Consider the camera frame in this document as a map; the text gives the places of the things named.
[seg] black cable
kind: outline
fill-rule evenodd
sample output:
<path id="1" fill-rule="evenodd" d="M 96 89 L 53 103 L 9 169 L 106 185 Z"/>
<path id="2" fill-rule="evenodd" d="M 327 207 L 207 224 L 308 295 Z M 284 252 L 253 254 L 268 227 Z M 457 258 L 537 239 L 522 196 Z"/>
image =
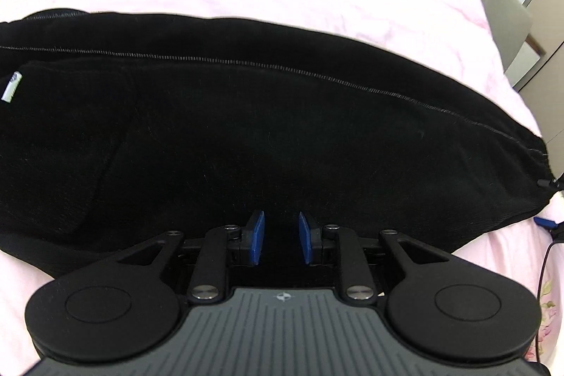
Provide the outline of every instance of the black cable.
<path id="1" fill-rule="evenodd" d="M 541 294 L 541 289 L 542 289 L 542 278 L 544 277 L 544 269 L 546 268 L 546 261 L 548 260 L 548 255 L 551 252 L 552 246 L 555 246 L 556 244 L 561 244 L 563 242 L 564 241 L 553 241 L 551 243 L 551 245 L 548 246 L 548 248 L 546 249 L 546 253 L 544 254 L 544 260 L 542 261 L 542 268 L 540 269 L 539 288 L 537 290 L 537 301 L 539 302 L 539 305 L 540 305 L 540 294 Z M 535 336 L 535 352 L 537 353 L 537 362 L 538 363 L 540 363 L 539 333 L 540 333 L 540 329 L 537 332 L 537 335 Z"/>

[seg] white label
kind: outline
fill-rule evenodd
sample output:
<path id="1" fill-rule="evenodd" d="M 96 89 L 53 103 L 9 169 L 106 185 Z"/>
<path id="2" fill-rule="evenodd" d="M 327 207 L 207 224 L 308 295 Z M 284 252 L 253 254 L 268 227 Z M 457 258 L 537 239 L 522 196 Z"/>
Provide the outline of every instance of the white label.
<path id="1" fill-rule="evenodd" d="M 8 85 L 4 90 L 4 94 L 2 95 L 2 101 L 6 101 L 7 103 L 10 103 L 12 101 L 13 94 L 16 92 L 16 88 L 20 84 L 21 79 L 22 79 L 22 74 L 20 74 L 18 71 L 13 73 L 13 76 L 8 82 Z"/>

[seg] ribbed rubber surface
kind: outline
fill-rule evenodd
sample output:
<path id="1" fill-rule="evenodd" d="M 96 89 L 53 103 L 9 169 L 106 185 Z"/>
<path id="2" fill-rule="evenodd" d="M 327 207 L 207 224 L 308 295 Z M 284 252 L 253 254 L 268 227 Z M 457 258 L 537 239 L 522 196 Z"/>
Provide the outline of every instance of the ribbed rubber surface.
<path id="1" fill-rule="evenodd" d="M 29 376 L 538 376 L 523 360 L 454 368 L 406 350 L 371 309 L 331 290 L 238 289 L 194 308 L 161 347 L 123 363 L 77 367 L 45 359 Z"/>

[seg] silver screw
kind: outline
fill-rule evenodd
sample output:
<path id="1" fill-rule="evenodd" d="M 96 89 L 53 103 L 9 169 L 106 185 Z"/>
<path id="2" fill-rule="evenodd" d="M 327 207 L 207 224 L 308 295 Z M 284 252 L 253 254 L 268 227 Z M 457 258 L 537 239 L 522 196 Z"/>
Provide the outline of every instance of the silver screw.
<path id="1" fill-rule="evenodd" d="M 198 300 L 213 300 L 219 295 L 219 290 L 213 285 L 197 285 L 192 289 L 192 296 Z"/>
<path id="2" fill-rule="evenodd" d="M 368 300 L 374 296 L 374 290 L 366 285 L 352 285 L 347 289 L 347 296 L 353 300 Z"/>

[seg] gray chair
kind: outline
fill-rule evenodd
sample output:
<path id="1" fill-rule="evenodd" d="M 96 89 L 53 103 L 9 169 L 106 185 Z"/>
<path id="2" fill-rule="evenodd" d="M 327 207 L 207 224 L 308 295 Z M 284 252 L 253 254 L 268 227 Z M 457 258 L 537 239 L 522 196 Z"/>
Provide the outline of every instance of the gray chair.
<path id="1" fill-rule="evenodd" d="M 531 14 L 519 0 L 482 0 L 482 3 L 506 70 L 531 31 Z"/>

